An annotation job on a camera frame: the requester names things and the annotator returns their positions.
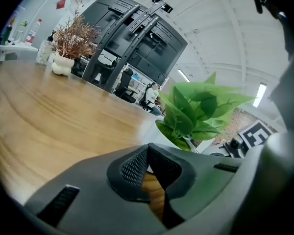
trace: dried plant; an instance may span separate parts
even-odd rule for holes
[[[53,49],[60,56],[75,59],[92,55],[97,49],[92,41],[100,34],[100,30],[88,24],[84,25],[84,16],[75,10],[74,18],[60,25],[53,36]]]

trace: black and white sign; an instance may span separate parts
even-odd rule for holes
[[[152,0],[153,3],[158,3],[161,1],[162,0]],[[169,6],[168,4],[164,4],[161,9],[164,10],[165,12],[167,12],[168,14],[173,10],[173,8],[171,6]]]
[[[272,131],[259,120],[239,133],[248,148],[263,144],[271,134]]]

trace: green leaf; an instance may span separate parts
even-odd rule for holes
[[[186,100],[186,98],[181,94],[181,92],[176,88],[173,87],[172,91],[172,99],[174,106],[183,112],[193,123],[193,126],[196,125],[196,116],[191,108],[190,104]]]
[[[230,123],[224,120],[220,120],[217,118],[210,118],[208,120],[205,121],[205,123],[208,123],[209,125],[211,125],[212,127],[218,129],[218,130],[223,130],[227,125],[229,125]]]
[[[238,89],[225,86],[216,86],[208,83],[178,83],[175,86],[183,96],[190,100],[193,100],[197,94],[202,92],[209,92],[217,96],[220,93],[232,92]]]
[[[192,135],[193,139],[196,141],[206,141],[215,138],[218,133],[213,132],[198,132]]]
[[[216,82],[216,73],[214,72],[204,83],[215,84],[215,82]]]
[[[166,117],[168,118],[167,122],[174,131],[182,135],[192,133],[194,128],[192,121],[175,106],[166,104]]]
[[[192,138],[197,141],[209,140],[222,134],[221,131],[203,121],[197,121],[197,125],[193,130]]]
[[[184,151],[192,151],[190,146],[187,144],[187,142],[183,138],[180,138],[177,140],[173,139],[173,137],[172,137],[173,129],[172,128],[168,127],[167,125],[165,125],[163,123],[159,123],[159,122],[156,122],[156,125],[157,125],[159,131],[161,131],[161,133],[167,139],[169,139],[172,143],[174,143],[177,147],[181,148]]]
[[[206,120],[207,119],[206,114],[203,112],[203,110],[200,107],[200,102],[191,101],[191,102],[189,102],[189,104],[190,104],[191,108],[193,109],[197,120]]]
[[[211,118],[217,107],[216,96],[208,92],[203,92],[196,96],[198,101],[190,101],[189,103],[195,113],[196,119],[204,121]]]
[[[226,121],[226,122],[230,123],[233,113],[234,113],[234,109],[227,112],[227,113],[225,113],[224,115],[222,115],[221,117],[218,117],[216,119],[223,120],[223,121]]]
[[[162,91],[159,91],[160,98],[162,102],[169,106],[174,106],[173,105],[173,97],[170,97],[168,94],[163,93]]]
[[[163,122],[164,122],[167,126],[171,126],[171,125],[170,125],[170,121],[168,120],[168,117],[167,117],[167,116],[164,117]]]
[[[212,118],[218,118],[239,105],[254,100],[255,97],[242,94],[224,93],[217,96],[217,108]]]
[[[206,118],[211,118],[217,108],[217,98],[213,96],[201,101],[200,107],[202,111],[205,113]]]
[[[201,102],[203,100],[208,100],[213,97],[216,97],[215,95],[212,95],[210,92],[200,92],[195,94],[192,98],[190,98],[191,101]]]

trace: clear bottle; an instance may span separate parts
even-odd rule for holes
[[[43,42],[40,45],[40,48],[37,53],[36,57],[36,63],[40,65],[47,65],[48,59],[50,55],[52,54],[52,41],[53,41],[53,34],[55,31],[52,32],[52,34],[48,37],[47,40],[43,40]]]
[[[33,40],[39,30],[40,22],[41,22],[41,19],[38,19],[37,23],[35,23],[34,26],[30,29],[30,31],[26,37],[25,44],[27,44],[27,45],[32,44],[32,42],[33,42]]]

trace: black vent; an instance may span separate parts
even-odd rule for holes
[[[164,190],[181,175],[182,168],[180,165],[152,148],[148,154],[148,161]]]
[[[79,188],[65,186],[37,217],[47,224],[56,227],[78,193]]]
[[[141,188],[147,166],[147,151],[144,151],[125,163],[121,167],[121,174],[130,184]]]
[[[214,168],[220,169],[220,170],[226,170],[230,172],[236,172],[238,170],[237,166],[227,165],[227,164],[216,164]]]

